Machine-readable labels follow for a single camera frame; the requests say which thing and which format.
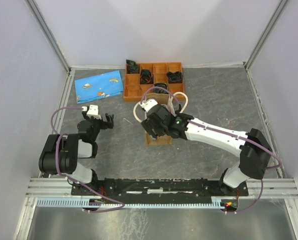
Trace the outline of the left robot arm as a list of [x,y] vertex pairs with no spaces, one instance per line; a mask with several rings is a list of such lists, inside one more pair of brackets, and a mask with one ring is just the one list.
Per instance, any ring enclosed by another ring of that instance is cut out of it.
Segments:
[[100,189],[98,176],[93,169],[87,168],[78,159],[94,159],[98,153],[96,139],[101,130],[114,127],[114,115],[105,114],[103,118],[82,114],[84,120],[77,124],[78,133],[60,137],[50,134],[47,137],[38,166],[39,170],[48,175],[64,175],[82,184],[88,195],[95,195]]

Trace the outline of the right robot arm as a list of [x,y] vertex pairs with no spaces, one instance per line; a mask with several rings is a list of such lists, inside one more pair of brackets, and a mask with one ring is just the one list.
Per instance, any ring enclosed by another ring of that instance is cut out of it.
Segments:
[[238,163],[227,168],[220,177],[218,189],[223,195],[231,195],[249,179],[264,178],[272,149],[258,129],[245,132],[209,125],[179,110],[171,113],[153,99],[142,102],[140,107],[146,115],[141,126],[153,139],[166,135],[173,139],[201,142],[239,158]]

